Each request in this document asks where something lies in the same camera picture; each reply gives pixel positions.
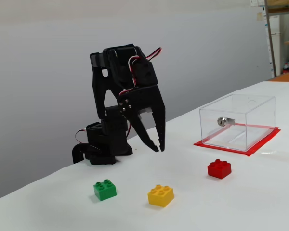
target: red mat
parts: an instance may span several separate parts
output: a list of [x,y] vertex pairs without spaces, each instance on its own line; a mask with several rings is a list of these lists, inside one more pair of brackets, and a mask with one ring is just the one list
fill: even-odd
[[[221,129],[220,131],[218,131],[213,136],[216,136],[216,135],[220,134],[222,131],[223,130]],[[258,149],[260,149],[262,146],[264,146],[269,140],[271,140],[280,131],[281,130],[278,127],[274,128],[273,131],[270,134],[268,134],[266,137],[264,137],[262,140],[260,140],[258,143],[256,143],[254,146],[252,146],[250,149],[248,149],[246,152],[232,150],[232,149],[228,149],[228,148],[221,148],[221,147],[216,147],[216,146],[211,146],[211,145],[206,145],[206,144],[203,144],[202,141],[194,143],[194,145],[195,146],[200,146],[200,147],[205,147],[205,148],[212,148],[212,149],[223,150],[223,151],[233,152],[233,153],[240,153],[240,154],[244,154],[244,155],[247,155],[247,156],[251,156],[256,151],[258,151]]]

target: acrylic box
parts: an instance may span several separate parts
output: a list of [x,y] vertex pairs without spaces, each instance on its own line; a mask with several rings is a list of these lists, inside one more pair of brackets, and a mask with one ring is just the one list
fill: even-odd
[[199,110],[202,143],[246,152],[275,129],[275,97],[232,94]]

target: black robotic arm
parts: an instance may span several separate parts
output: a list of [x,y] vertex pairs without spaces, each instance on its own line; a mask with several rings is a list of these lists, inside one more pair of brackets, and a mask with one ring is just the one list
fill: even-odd
[[[93,92],[97,113],[101,123],[87,126],[88,144],[76,145],[73,161],[77,163],[85,157],[91,164],[114,164],[115,156],[131,155],[127,144],[127,120],[140,139],[155,152],[158,147],[150,139],[140,114],[152,111],[158,132],[161,151],[165,149],[165,105],[158,89],[158,80],[150,62],[161,51],[157,49],[145,56],[139,47],[126,45],[103,50],[90,55],[93,70]],[[102,70],[108,70],[104,77]],[[107,90],[111,90],[118,105],[104,105]]]

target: white tablecloth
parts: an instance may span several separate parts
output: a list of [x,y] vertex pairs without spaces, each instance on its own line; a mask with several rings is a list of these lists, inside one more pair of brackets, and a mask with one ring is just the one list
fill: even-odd
[[[134,137],[134,154],[115,165],[83,161],[1,198],[0,231],[289,231],[289,83],[236,93],[276,96],[281,132],[251,157],[194,146],[201,139],[195,109],[167,123],[164,152]],[[149,135],[158,143],[155,129]],[[207,173],[217,158],[232,165],[223,180]],[[118,195],[100,202],[93,185],[104,179]],[[166,208],[148,204],[156,184],[174,189]]]

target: white wall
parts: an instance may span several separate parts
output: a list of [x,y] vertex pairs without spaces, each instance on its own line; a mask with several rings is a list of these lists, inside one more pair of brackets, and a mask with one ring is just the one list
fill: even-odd
[[168,120],[270,78],[249,0],[92,2],[0,0],[0,197],[72,164],[74,132],[98,121],[92,52],[163,47],[153,62]]

